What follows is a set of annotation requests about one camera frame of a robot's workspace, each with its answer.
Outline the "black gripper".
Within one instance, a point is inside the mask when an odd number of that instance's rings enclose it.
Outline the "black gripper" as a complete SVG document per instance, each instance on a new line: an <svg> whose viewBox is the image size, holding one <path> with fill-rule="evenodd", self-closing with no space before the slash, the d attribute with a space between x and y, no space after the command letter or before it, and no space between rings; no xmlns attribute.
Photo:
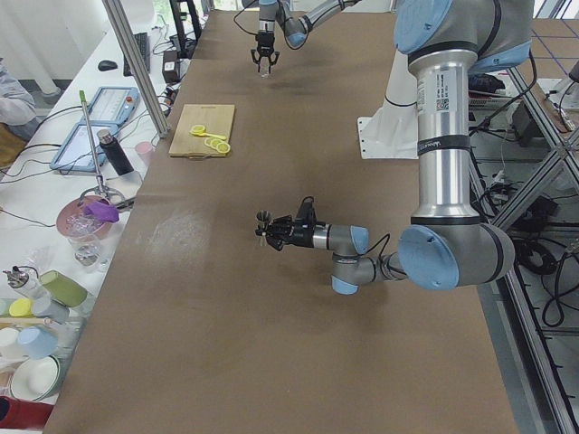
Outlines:
<svg viewBox="0 0 579 434"><path fill-rule="evenodd" d="M274 32L258 31L255 36L257 47L250 50L253 63L257 66L262 58L268 58L271 68L277 64L280 53L274 49L275 36Z"/></svg>
<svg viewBox="0 0 579 434"><path fill-rule="evenodd" d="M285 245L314 248L315 235L321 235L326 228L327 224L319 221L316 216L314 197L306 196L295 218L291 215L278 218L271 216L266 243L277 251L281 251Z"/></svg>

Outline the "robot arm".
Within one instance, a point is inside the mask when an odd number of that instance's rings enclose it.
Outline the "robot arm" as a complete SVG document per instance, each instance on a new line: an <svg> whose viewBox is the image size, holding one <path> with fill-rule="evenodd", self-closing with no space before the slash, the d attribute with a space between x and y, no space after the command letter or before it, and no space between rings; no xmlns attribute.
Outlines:
<svg viewBox="0 0 579 434"><path fill-rule="evenodd" d="M320 222L311 197L292 216L259 212L256 234L273 249L329 250L332 287L355 293L364 284L409 279L446 290L503 277L515 249L470 203L469 78L518 66L530 54L529 1L400 1L394 4L399 99L385 105L410 115L419 162L419 204L392 254L370 256L363 227Z"/></svg>
<svg viewBox="0 0 579 434"><path fill-rule="evenodd" d="M280 52L275 50L275 26L278 25L283 38L291 50L298 50L308 36L319 25L344 9L356 5L357 1L324 1L312 11L295 17L291 14L288 1L258 1L259 27L254 35L257 46L251 49L252 61L262 77L271 74Z"/></svg>

